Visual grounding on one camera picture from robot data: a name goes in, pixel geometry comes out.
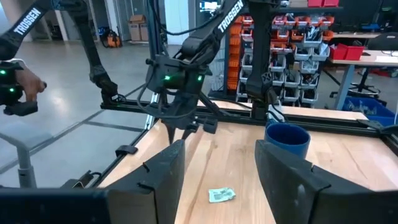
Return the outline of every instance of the blue cup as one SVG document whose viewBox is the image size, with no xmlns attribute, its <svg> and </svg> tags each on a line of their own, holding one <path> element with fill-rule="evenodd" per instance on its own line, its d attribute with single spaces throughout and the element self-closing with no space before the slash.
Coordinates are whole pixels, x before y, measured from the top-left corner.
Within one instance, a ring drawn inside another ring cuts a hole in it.
<svg viewBox="0 0 398 224">
<path fill-rule="evenodd" d="M 305 129 L 297 125 L 271 123 L 267 125 L 265 140 L 305 159 L 311 137 Z"/>
</svg>

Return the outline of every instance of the concrete floor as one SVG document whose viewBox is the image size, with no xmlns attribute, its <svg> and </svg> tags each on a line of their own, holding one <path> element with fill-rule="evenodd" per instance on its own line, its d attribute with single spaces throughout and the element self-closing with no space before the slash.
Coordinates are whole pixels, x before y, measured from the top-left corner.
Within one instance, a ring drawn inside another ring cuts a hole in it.
<svg viewBox="0 0 398 224">
<path fill-rule="evenodd" d="M 148 46 L 98 48 L 104 67 L 119 85 L 121 94 L 125 95 L 144 83 Z M 104 171 L 114 161 L 114 151 L 120 145 L 131 143 L 144 128 L 144 114 L 101 111 L 100 90 L 89 81 L 89 66 L 79 43 L 24 43 L 17 56 L 23 58 L 49 86 L 39 95 L 38 113 L 22 118 L 0 113 L 0 124 L 23 121 L 58 136 L 57 141 L 31 156 L 39 187 L 59 187 L 68 179 L 79 178 L 87 170 Z M 341 80 L 341 77 L 342 73 L 336 74 L 337 79 Z M 210 80 L 205 81 L 205 93 L 210 90 Z M 395 111 L 398 78 L 371 75 L 368 83 L 382 89 L 381 98 Z M 334 99 L 328 96 L 338 86 L 322 75 L 318 89 L 320 101 L 316 107 L 333 105 Z M 151 92 L 146 91 L 143 100 L 150 98 Z M 108 127 L 96 124 L 107 124 Z M 2 140 L 0 149 L 0 185 L 18 187 L 16 150 Z"/>
</svg>

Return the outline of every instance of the human hand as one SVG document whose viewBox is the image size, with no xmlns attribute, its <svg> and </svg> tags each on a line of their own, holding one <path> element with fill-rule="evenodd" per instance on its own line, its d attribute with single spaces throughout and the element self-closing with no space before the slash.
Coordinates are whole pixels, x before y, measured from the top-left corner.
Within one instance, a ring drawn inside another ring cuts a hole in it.
<svg viewBox="0 0 398 224">
<path fill-rule="evenodd" d="M 44 82 L 25 65 L 23 70 L 16 71 L 17 82 L 24 88 L 26 101 L 37 101 L 37 94 L 45 89 Z"/>
</svg>

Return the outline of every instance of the wooden tabletop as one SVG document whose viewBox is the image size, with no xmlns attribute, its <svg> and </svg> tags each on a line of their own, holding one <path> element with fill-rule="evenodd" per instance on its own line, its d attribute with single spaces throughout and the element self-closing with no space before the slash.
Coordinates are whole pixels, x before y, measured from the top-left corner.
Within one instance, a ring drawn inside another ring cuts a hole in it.
<svg viewBox="0 0 398 224">
<path fill-rule="evenodd" d="M 367 66 L 390 66 L 398 67 L 398 57 L 390 56 L 390 52 L 381 52 L 380 50 L 364 50 L 370 56 L 361 56 L 360 60 L 333 60 L 329 58 L 331 63 L 344 65 L 367 65 Z"/>
<path fill-rule="evenodd" d="M 372 39 L 377 36 L 379 36 L 381 33 L 371 33 L 371 32 L 366 32 L 366 33 L 342 33 L 338 34 L 335 33 L 333 35 L 333 38 L 353 38 L 353 39 Z"/>
<path fill-rule="evenodd" d="M 220 107 L 239 108 L 230 103 Z M 364 119 L 361 113 L 284 108 L 285 113 L 342 119 Z M 176 139 L 182 131 L 177 131 Z M 372 190 L 398 189 L 398 157 L 375 138 L 310 132 L 307 160 L 336 175 Z M 254 144 L 264 127 L 219 123 L 216 134 L 202 128 L 185 143 L 185 179 L 175 223 L 275 223 L 258 177 Z M 167 132 L 160 122 L 138 142 L 135 155 L 127 155 L 105 178 L 105 187 L 130 173 L 167 147 Z M 209 203 L 209 189 L 231 187 L 233 200 Z"/>
</svg>

